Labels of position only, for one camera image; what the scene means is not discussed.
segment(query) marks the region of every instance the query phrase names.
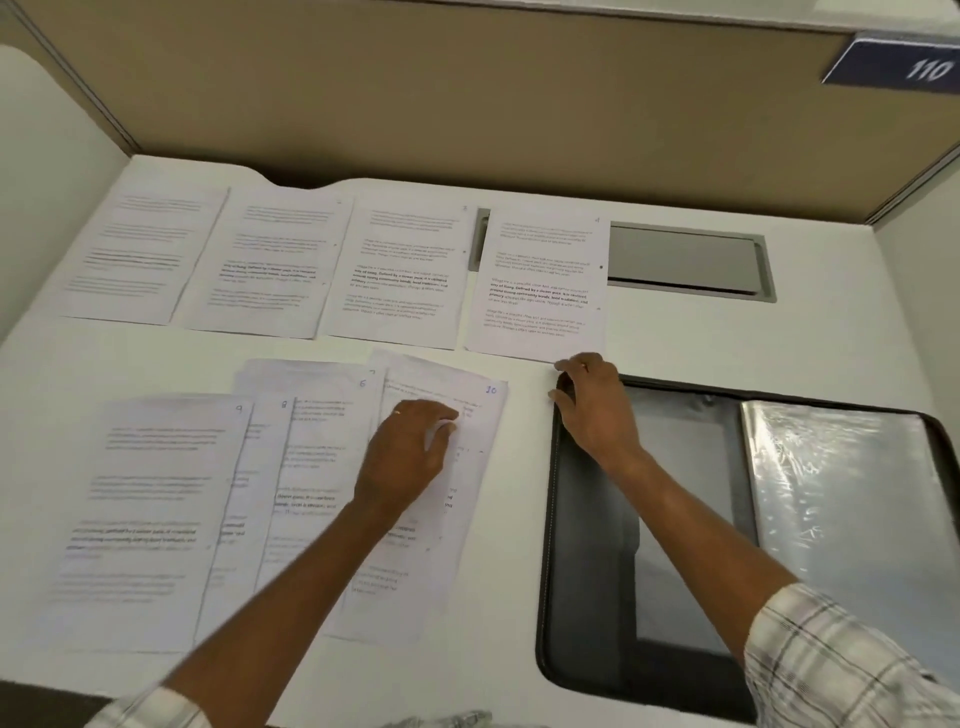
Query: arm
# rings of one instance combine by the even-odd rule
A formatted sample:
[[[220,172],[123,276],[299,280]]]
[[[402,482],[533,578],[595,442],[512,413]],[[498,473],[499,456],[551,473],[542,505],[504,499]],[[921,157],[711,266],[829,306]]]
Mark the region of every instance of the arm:
[[[550,393],[564,425],[632,503],[742,665],[754,617],[797,578],[678,485],[643,449],[613,364],[585,353],[556,366],[576,391],[576,402],[560,390]]]
[[[557,362],[564,425],[656,536],[733,656],[763,726],[958,726],[960,696],[884,635],[803,584],[685,491],[639,443],[613,364]]]
[[[377,542],[444,465],[453,424],[429,450],[427,433],[457,412],[401,402],[371,439],[353,501],[306,551],[163,681],[214,728],[267,722],[340,593]]]

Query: black tray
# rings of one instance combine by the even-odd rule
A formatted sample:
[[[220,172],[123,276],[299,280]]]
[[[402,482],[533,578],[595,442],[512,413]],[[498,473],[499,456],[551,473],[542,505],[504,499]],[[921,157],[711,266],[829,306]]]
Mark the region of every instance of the black tray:
[[[943,426],[924,413],[635,376],[620,379],[627,387],[731,400],[737,410],[742,401],[766,400],[918,415],[926,424],[950,507],[955,516],[960,513],[960,466]],[[573,394],[566,375],[558,386]],[[738,420],[741,433],[742,426]],[[739,434],[736,444],[728,446],[728,458],[742,465],[744,479],[736,487],[746,489],[745,497],[734,496],[740,509],[734,525],[756,543],[746,450]],[[573,442],[555,408],[540,572],[540,671],[554,684],[577,692],[756,722],[743,673],[730,655],[637,638],[637,545],[636,512]]]

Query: plaid shirt sleeve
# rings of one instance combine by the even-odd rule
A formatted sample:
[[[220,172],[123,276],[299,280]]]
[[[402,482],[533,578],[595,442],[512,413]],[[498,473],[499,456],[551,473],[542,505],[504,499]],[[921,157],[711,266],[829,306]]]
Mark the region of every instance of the plaid shirt sleeve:
[[[960,726],[960,696],[804,584],[763,607],[744,660],[761,728]]]
[[[204,712],[163,687],[107,705],[86,728],[210,728]]]

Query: white desk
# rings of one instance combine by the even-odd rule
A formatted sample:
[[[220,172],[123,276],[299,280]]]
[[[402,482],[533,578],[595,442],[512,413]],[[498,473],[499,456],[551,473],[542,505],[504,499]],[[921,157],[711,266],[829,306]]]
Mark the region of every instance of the white desk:
[[[254,182],[228,165],[137,158],[144,174]],[[402,182],[339,182],[349,194],[422,191],[471,205],[533,195]],[[766,235],[777,303],[610,288],[608,355],[621,371],[678,381],[930,412],[931,396],[869,228],[570,201],[613,220]],[[464,307],[464,322],[469,304]],[[250,357],[362,361],[374,344],[295,341],[28,313],[0,347],[0,678],[118,694],[159,678],[169,656],[14,648],[55,568],[84,484],[76,475],[105,400],[226,392]],[[415,646],[318,639],[273,716],[280,726],[376,726],[408,715],[488,708],[500,720],[565,726],[703,725],[708,718],[568,692],[534,657],[551,428],[545,364],[396,347],[510,381],[456,586]]]

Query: hand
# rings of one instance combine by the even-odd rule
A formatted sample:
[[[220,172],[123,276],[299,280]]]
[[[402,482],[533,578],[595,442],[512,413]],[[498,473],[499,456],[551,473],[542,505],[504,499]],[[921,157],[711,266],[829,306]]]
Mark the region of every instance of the hand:
[[[353,491],[353,502],[395,523],[444,467],[457,425],[442,425],[425,449],[426,435],[455,409],[430,400],[404,400],[374,433]]]
[[[566,392],[551,390],[564,426],[577,445],[587,451],[610,476],[628,469],[646,456],[636,432],[634,412],[616,367],[598,353],[579,353],[553,365],[573,380],[572,400]]]

